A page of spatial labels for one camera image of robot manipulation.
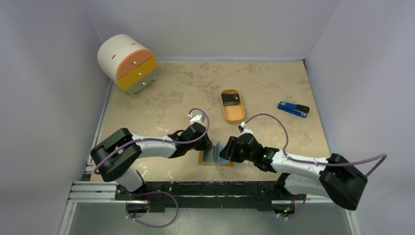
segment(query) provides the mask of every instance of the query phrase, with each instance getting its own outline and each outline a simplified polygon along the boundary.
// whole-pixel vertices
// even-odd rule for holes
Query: yellow drawer
[[[126,74],[124,77],[117,80],[118,86],[121,88],[121,90],[125,91],[126,89],[130,88],[132,85],[139,82],[141,79],[143,79],[145,76],[147,76],[149,73],[151,73],[153,70],[157,68],[157,60],[153,56],[144,63],[142,63],[140,66]]]

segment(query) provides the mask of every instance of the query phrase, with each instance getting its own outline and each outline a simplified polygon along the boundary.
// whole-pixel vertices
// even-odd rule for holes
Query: gray wall
[[[78,0],[0,1],[0,228],[58,232],[109,84]]]
[[[84,0],[103,40],[133,36],[158,59],[306,58],[340,0]]]
[[[366,235],[415,229],[414,22],[412,0],[342,0],[307,64],[330,150],[389,155],[358,208]]]

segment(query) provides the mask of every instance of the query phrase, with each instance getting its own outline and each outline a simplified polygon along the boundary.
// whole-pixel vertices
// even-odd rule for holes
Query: wooden tabletop
[[[226,143],[238,136],[238,125],[224,121],[221,91],[237,89],[241,93],[245,118],[269,113],[279,118],[289,134],[287,152],[329,157],[320,117],[301,62],[180,62],[159,63],[157,79],[130,96],[114,87],[104,118],[101,139],[126,127],[141,136],[161,137],[189,126],[188,111],[201,108],[210,118],[208,136],[213,143]],[[310,107],[307,118],[277,109],[280,101]],[[257,117],[249,123],[263,145],[282,148],[285,135],[276,121]],[[232,167],[199,164],[199,152],[166,159],[138,159],[133,164],[147,181],[273,181],[278,174],[262,172],[252,163],[234,163]],[[102,181],[93,175],[92,181]]]

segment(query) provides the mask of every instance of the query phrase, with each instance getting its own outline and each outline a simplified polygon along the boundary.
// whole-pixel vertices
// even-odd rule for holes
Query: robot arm
[[[186,130],[179,130],[163,137],[143,137],[131,134],[127,128],[121,128],[106,138],[91,150],[91,157],[99,167],[99,174],[105,182],[116,181],[129,192],[140,192],[145,182],[141,175],[130,166],[138,158],[165,157],[176,158],[183,156],[191,149],[209,150],[212,147],[207,133],[199,140],[206,128],[203,126],[204,115],[197,114],[191,117],[190,125]],[[105,160],[115,149],[136,141],[118,151],[113,157]]]
[[[330,158],[309,158],[289,154],[296,161],[288,159],[283,151],[263,147],[243,123],[239,126],[241,134],[231,136],[220,157],[241,163],[253,162],[262,171],[282,173],[278,183],[290,194],[312,194],[330,198],[337,205],[355,210],[368,182],[367,177],[354,166],[332,167],[317,163],[348,163],[339,154]],[[314,161],[315,164],[299,163]]]

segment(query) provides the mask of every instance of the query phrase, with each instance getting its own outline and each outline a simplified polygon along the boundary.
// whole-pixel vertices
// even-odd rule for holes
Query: gray floor
[[[149,213],[141,218],[163,224],[174,216]],[[82,203],[75,211],[71,235],[350,235],[345,210],[334,204],[308,203],[291,221],[252,209],[180,209],[177,220],[162,229],[125,219],[123,203]]]

